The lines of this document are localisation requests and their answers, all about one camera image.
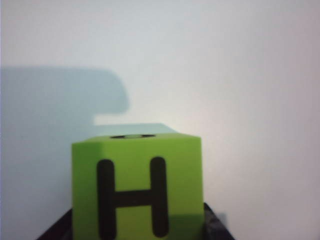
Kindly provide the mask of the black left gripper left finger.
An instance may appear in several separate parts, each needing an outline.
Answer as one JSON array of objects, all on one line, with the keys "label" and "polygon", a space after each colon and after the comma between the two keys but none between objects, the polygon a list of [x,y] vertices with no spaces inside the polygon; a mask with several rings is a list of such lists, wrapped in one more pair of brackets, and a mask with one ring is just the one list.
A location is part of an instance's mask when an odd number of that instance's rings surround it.
[{"label": "black left gripper left finger", "polygon": [[42,233],[37,240],[72,240],[72,209],[69,209],[52,226]]}]

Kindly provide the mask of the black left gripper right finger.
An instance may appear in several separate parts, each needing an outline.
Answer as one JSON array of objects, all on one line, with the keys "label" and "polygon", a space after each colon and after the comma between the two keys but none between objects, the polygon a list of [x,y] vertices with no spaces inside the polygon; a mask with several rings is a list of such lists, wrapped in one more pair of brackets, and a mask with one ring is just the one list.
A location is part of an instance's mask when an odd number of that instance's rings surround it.
[{"label": "black left gripper right finger", "polygon": [[235,240],[229,230],[216,216],[213,210],[207,203],[204,203],[204,227],[203,239],[204,240]]}]

